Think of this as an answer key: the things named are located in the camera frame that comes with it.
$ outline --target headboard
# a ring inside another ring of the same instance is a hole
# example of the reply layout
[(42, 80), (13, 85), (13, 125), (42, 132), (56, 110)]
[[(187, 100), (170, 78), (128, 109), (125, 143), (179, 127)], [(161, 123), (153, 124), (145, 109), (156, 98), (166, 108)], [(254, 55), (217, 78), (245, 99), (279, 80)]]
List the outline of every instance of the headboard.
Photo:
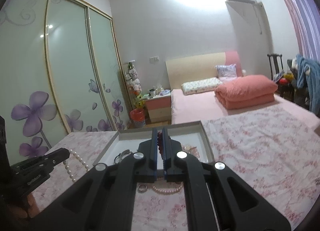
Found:
[(169, 76), (170, 88), (181, 89), (185, 82), (217, 77), (217, 65), (237, 65), (237, 75), (242, 76), (241, 63), (236, 51), (214, 54), (202, 54), (165, 62)]

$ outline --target floral tablecloth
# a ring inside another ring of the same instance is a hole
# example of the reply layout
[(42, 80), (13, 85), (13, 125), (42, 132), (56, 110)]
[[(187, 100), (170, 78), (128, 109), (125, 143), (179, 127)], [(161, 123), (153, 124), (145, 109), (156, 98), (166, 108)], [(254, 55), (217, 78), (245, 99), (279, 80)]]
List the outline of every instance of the floral tablecloth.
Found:
[[(257, 111), (203, 121), (216, 161), (225, 162), (289, 220), (303, 220), (320, 194), (320, 137), (275, 105)], [(71, 133), (50, 151), (74, 149), (89, 165), (115, 132)], [(85, 169), (70, 157), (76, 179)], [(42, 210), (72, 182), (57, 165), (33, 195)], [(160, 195), (136, 194), (132, 230), (188, 230), (183, 189)]]

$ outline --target flower stem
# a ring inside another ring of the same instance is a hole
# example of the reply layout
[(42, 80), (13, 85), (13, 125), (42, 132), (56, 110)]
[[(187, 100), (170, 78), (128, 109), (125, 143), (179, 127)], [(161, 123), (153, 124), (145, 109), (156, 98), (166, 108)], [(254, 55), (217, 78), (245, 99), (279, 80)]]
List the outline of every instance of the flower stem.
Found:
[(49, 148), (49, 149), (51, 149), (51, 148), (52, 148), (52, 146), (51, 146), (51, 144), (49, 143), (49, 141), (48, 141), (47, 137), (44, 135), (44, 132), (41, 130), (41, 131), (40, 131), (40, 133), (41, 133), (41, 135), (42, 135), (42, 138), (43, 138), (43, 139), (44, 139), (44, 141), (46, 142), (46, 144), (47, 144), (48, 148)]

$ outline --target blue towel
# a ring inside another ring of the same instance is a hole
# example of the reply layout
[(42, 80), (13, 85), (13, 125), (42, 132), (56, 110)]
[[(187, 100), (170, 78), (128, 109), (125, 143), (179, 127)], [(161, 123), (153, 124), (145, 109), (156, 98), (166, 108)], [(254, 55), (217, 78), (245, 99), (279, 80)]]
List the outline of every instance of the blue towel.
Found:
[(308, 84), (310, 97), (310, 111), (318, 115), (320, 110), (320, 64), (311, 59), (305, 59), (297, 54), (298, 88), (302, 88), (305, 80)]

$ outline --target pink drawer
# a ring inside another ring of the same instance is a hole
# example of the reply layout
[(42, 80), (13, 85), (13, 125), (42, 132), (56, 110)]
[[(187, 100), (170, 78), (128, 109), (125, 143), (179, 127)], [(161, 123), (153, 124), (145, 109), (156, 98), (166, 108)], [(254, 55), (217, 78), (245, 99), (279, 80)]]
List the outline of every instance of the pink drawer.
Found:
[(155, 100), (146, 101), (148, 110), (171, 107), (171, 97), (163, 97)]

